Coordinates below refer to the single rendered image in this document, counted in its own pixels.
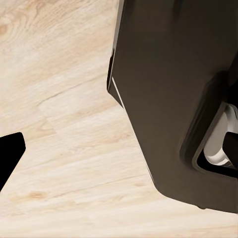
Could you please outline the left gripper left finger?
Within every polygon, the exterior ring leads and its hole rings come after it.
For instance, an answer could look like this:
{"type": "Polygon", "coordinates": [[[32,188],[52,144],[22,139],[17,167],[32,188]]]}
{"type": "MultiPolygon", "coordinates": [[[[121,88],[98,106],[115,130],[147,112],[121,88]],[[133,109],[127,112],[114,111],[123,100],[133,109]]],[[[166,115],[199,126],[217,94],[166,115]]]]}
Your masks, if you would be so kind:
{"type": "Polygon", "coordinates": [[[0,192],[26,151],[21,132],[0,137],[0,192]]]}

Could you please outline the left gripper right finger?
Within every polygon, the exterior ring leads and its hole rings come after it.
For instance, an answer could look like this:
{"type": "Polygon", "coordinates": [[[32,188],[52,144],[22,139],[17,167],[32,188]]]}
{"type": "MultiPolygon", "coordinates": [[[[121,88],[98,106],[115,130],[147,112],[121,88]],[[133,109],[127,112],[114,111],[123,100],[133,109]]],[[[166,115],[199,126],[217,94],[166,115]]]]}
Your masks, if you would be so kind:
{"type": "Polygon", "coordinates": [[[238,134],[230,131],[227,132],[222,149],[238,171],[238,134]]]}

